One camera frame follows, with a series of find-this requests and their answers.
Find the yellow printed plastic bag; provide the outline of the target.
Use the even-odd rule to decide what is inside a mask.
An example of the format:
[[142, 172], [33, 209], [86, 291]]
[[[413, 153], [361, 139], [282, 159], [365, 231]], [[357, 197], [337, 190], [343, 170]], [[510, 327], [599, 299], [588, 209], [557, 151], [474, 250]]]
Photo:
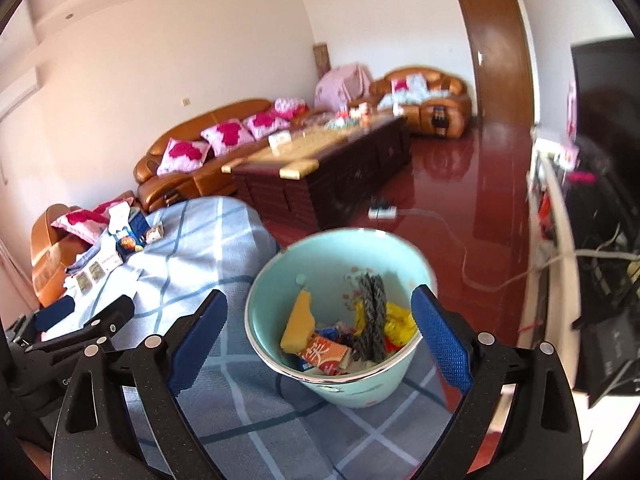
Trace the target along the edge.
[[[366, 326], [363, 302], [355, 302], [354, 336], [359, 337]], [[386, 302], [386, 318], [384, 326], [384, 349], [386, 354], [393, 354], [404, 348], [416, 334], [418, 328], [408, 309], [399, 307], [390, 301]]]

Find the yellow sponge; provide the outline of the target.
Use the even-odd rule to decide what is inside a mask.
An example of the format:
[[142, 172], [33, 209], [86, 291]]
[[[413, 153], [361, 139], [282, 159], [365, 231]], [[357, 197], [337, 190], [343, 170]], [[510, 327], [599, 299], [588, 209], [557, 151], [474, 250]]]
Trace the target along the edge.
[[288, 354], [299, 354], [307, 347], [315, 327], [316, 321], [311, 313], [311, 293], [302, 289], [288, 317], [280, 348]]

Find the red cigarette carton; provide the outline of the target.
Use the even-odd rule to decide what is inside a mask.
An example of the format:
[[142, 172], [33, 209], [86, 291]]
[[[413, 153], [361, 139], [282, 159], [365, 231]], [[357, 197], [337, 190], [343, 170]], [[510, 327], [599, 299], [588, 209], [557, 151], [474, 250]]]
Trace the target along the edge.
[[314, 334], [299, 353], [299, 357], [311, 367], [329, 376], [341, 375], [352, 359], [352, 349], [331, 339]]

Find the mint green trash bin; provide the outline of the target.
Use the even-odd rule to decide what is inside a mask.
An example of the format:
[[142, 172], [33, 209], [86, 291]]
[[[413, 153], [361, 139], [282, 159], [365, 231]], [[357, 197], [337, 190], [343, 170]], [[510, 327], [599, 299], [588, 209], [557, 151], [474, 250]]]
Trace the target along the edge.
[[342, 408], [368, 408], [387, 399], [407, 373], [420, 334], [381, 364], [333, 377], [302, 372], [298, 357], [280, 348], [301, 290], [311, 293], [310, 313], [320, 325], [352, 323], [357, 278], [367, 273], [380, 276], [387, 299], [406, 309], [418, 286], [437, 290], [436, 275], [420, 249], [389, 232], [343, 228], [307, 236], [281, 249], [258, 273], [244, 308], [246, 336], [262, 362]]

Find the blue plaid tablecloth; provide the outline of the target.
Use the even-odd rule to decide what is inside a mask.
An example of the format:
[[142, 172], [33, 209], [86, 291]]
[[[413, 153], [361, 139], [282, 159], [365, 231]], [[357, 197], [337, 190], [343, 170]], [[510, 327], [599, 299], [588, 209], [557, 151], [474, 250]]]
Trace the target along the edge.
[[163, 237], [130, 256], [75, 298], [74, 312], [49, 330], [78, 330], [119, 296], [134, 317], [113, 344], [128, 349], [163, 334], [214, 289], [228, 301], [227, 323], [193, 386], [179, 394], [202, 445], [231, 479], [405, 479], [434, 446], [450, 417], [425, 344], [398, 388], [368, 408], [342, 408], [269, 368], [244, 327], [250, 286], [281, 248], [249, 206], [209, 197], [148, 218]]

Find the blue snack box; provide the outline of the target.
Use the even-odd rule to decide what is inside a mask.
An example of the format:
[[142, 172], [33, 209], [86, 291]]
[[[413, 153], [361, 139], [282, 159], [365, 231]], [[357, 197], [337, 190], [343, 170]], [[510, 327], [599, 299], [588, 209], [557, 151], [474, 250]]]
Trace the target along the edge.
[[107, 212], [110, 216], [107, 231], [114, 238], [117, 251], [123, 257], [141, 252], [146, 246], [145, 234], [150, 228], [143, 211], [127, 202], [120, 202]]

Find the white power strip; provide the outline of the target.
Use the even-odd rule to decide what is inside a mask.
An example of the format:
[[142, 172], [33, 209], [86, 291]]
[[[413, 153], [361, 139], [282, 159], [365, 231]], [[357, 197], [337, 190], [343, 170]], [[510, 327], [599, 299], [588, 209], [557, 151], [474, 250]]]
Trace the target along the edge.
[[393, 221], [398, 216], [398, 210], [394, 206], [387, 207], [371, 207], [368, 210], [368, 218], [370, 220], [390, 220]]

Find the long brown leather sofa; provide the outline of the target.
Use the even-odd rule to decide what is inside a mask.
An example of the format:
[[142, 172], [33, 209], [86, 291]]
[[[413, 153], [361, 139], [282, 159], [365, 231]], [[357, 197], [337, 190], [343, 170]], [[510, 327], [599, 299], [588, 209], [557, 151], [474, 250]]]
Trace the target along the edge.
[[300, 128], [309, 116], [299, 98], [248, 99], [169, 129], [134, 167], [141, 207], [153, 212], [192, 198], [233, 194], [231, 174], [222, 168], [264, 148], [273, 133]]

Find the pink flower pillow left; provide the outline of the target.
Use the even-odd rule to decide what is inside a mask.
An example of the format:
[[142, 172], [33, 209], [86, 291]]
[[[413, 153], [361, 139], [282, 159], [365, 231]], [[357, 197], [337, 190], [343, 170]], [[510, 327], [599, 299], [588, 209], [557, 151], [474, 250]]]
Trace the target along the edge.
[[209, 151], [204, 141], [183, 141], [170, 138], [156, 174], [190, 174], [203, 167]]

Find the pink flower pillow middle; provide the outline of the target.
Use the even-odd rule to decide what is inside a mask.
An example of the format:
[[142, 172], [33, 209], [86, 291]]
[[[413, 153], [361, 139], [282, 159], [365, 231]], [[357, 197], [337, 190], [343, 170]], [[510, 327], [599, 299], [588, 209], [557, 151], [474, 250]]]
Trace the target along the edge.
[[208, 142], [216, 158], [255, 141], [242, 122], [235, 118], [204, 129], [201, 137]]

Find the dark wood coffee table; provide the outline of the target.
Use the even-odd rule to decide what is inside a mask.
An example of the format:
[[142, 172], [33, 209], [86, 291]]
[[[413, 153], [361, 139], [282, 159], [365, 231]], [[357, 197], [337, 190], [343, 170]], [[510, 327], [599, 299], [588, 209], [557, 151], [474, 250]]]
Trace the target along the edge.
[[260, 218], [321, 231], [343, 224], [410, 160], [405, 118], [378, 115], [364, 127], [297, 131], [280, 151], [263, 148], [222, 171]]

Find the white tissue box on table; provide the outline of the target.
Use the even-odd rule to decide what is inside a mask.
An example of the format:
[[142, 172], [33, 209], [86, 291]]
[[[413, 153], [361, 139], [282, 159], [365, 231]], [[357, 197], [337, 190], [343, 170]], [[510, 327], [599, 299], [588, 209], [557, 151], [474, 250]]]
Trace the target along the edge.
[[292, 142], [292, 134], [288, 130], [282, 130], [268, 136], [270, 150], [273, 155], [279, 156], [280, 151], [287, 148]]

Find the pink flower pillow right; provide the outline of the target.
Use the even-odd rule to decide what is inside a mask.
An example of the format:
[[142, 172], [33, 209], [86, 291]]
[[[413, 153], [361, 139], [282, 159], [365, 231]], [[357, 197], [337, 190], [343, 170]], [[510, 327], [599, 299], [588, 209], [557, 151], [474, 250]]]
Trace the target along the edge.
[[273, 112], [260, 112], [247, 117], [243, 125], [256, 141], [290, 128], [289, 122]]

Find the black television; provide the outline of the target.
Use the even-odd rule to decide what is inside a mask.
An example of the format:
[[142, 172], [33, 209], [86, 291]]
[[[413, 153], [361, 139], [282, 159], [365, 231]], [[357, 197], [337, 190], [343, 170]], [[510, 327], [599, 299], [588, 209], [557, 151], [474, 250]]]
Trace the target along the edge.
[[576, 387], [596, 405], [639, 392], [639, 41], [578, 44], [578, 164], [567, 179], [578, 258]]

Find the pink cloth covered object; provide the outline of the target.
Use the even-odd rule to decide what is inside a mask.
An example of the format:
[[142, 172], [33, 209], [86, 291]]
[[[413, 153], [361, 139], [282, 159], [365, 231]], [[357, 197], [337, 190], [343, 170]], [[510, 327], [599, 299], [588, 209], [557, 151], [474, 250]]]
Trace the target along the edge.
[[314, 107], [330, 112], [346, 110], [348, 104], [369, 94], [370, 72], [360, 63], [329, 70], [316, 85]]

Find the white air conditioner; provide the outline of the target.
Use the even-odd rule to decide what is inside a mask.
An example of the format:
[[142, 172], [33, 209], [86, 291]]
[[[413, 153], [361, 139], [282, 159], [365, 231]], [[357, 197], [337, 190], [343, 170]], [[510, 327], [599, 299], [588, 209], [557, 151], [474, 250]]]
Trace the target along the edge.
[[0, 93], [0, 119], [3, 120], [17, 107], [40, 90], [40, 77], [37, 67], [33, 67], [21, 77], [15, 79]]

